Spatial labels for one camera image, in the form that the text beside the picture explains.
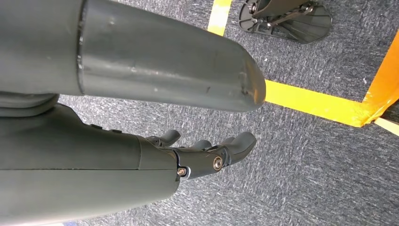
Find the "gray carpet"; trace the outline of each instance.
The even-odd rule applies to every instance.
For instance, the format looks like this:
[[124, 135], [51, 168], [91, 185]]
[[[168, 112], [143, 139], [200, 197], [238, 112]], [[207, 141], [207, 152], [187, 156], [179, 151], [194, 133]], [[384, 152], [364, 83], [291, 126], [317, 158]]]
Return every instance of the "gray carpet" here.
[[[212, 0], [125, 0], [206, 28]], [[234, 0], [225, 37], [243, 45], [265, 78], [361, 101], [399, 26], [399, 0], [326, 1], [323, 41], [299, 45], [239, 30]], [[182, 182], [168, 200], [79, 226], [399, 225], [399, 138], [370, 124], [352, 128], [266, 103], [249, 113], [100, 97], [62, 96], [85, 123], [151, 136], [181, 132], [178, 145], [217, 143], [251, 131], [243, 162]], [[399, 106], [386, 117], [398, 119]]]

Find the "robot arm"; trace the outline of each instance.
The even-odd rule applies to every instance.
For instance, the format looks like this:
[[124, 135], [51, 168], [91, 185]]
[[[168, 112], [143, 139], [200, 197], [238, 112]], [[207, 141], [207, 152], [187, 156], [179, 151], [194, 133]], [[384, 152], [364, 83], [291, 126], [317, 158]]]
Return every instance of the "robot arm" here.
[[59, 94], [229, 111], [260, 107], [262, 73], [238, 44], [107, 0], [0, 3], [0, 225], [89, 218], [171, 196], [256, 144], [241, 133], [212, 146], [170, 147], [82, 123]]

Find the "yellow tape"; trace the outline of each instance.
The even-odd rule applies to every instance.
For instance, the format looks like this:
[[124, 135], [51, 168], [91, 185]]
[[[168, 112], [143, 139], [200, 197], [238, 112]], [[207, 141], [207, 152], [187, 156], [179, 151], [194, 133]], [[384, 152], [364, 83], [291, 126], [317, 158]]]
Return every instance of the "yellow tape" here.
[[266, 80], [265, 101], [360, 127], [362, 103]]
[[387, 131], [399, 136], [399, 123], [389, 121], [386, 119], [378, 118], [375, 121], [375, 124], [381, 126], [382, 128], [386, 129]]
[[209, 18], [208, 31], [224, 35], [224, 30], [229, 18], [231, 0], [214, 0], [211, 17]]
[[[214, 0], [208, 31], [223, 36], [231, 0]], [[265, 101], [354, 127], [379, 118], [399, 99], [399, 32], [362, 103], [265, 80]]]

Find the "gray cylindrical part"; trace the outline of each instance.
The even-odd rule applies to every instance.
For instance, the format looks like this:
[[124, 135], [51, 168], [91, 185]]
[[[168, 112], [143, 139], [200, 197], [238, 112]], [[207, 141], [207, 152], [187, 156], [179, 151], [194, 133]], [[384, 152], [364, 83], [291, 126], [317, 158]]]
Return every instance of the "gray cylindrical part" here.
[[80, 95], [82, 0], [2, 0], [0, 91]]
[[107, 0], [89, 0], [87, 8], [86, 94], [230, 111], [263, 104], [263, 75], [237, 43]]
[[0, 91], [230, 111], [264, 101], [240, 45], [173, 19], [108, 0], [4, 0], [0, 15]]

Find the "metal bolt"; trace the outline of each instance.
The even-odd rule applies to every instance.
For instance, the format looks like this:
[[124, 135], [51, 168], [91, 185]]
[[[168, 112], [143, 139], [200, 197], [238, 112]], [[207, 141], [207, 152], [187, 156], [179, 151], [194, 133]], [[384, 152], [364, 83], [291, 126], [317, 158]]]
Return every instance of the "metal bolt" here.
[[256, 11], [256, 4], [252, 3], [252, 5], [248, 5], [249, 13], [253, 14]]
[[219, 171], [223, 166], [223, 160], [220, 156], [217, 156], [214, 160], [213, 160], [213, 168], [216, 171]]
[[178, 174], [179, 176], [181, 176], [181, 177], [185, 176], [186, 173], [187, 173], [186, 168], [178, 168], [178, 169], [177, 169], [177, 174]]

